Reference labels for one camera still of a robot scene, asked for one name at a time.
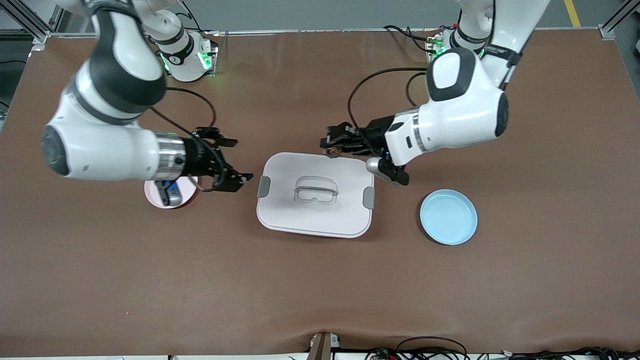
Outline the pink round plate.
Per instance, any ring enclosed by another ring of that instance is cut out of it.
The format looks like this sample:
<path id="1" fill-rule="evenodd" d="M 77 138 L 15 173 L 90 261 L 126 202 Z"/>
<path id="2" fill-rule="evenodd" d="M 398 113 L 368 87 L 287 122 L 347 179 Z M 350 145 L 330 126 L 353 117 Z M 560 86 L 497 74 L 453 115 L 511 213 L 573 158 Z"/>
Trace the pink round plate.
<path id="1" fill-rule="evenodd" d="M 174 208 L 180 208 L 183 205 L 186 205 L 187 203 L 190 202 L 190 200 L 192 200 L 194 198 L 194 196 L 196 195 L 198 189 L 197 187 L 194 185 L 194 180 L 197 180 L 196 177 L 179 177 L 176 178 L 175 181 L 179 187 L 179 191 L 182 195 L 182 203 L 179 206 L 162 206 L 162 203 L 160 202 L 160 198 L 157 192 L 157 189 L 154 185 L 155 180 L 152 181 L 146 181 L 144 182 L 144 194 L 146 197 L 146 200 L 151 203 L 151 205 L 153 205 L 156 208 L 160 208 L 163 210 L 171 210 Z"/>

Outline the light blue round plate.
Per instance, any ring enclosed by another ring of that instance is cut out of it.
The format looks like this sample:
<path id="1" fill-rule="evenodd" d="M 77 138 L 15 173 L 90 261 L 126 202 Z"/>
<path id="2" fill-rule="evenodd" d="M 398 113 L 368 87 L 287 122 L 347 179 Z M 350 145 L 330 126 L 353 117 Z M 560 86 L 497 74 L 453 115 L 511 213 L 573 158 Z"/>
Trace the light blue round plate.
<path id="1" fill-rule="evenodd" d="M 471 200 L 453 189 L 439 189 L 428 194 L 419 209 L 419 221 L 436 243 L 461 245 L 475 235 L 478 213 Z"/>

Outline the aluminium frame profile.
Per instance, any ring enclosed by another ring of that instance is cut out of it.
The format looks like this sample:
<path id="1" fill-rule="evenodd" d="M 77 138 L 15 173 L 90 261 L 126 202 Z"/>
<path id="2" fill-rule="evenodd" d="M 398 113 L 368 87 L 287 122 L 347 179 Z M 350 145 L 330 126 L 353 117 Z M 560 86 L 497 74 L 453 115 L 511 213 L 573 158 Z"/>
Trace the aluminium frame profile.
<path id="1" fill-rule="evenodd" d="M 599 35 L 604 41 L 614 40 L 615 28 L 633 12 L 640 8 L 640 0 L 624 0 L 621 7 L 608 18 L 604 23 L 599 23 Z"/>
<path id="2" fill-rule="evenodd" d="M 45 43 L 58 32 L 65 12 L 55 0 L 0 0 L 0 32 L 21 29 Z"/>

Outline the white lidded storage box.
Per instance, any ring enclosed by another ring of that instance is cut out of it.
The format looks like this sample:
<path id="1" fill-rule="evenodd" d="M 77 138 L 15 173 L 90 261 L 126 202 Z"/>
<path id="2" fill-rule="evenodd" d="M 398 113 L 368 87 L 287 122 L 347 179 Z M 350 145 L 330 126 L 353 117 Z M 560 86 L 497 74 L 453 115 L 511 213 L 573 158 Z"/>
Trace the white lidded storage box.
<path id="1" fill-rule="evenodd" d="M 259 181 L 256 214 L 270 229 L 354 239 L 371 226 L 375 178 L 359 159 L 281 152 Z"/>

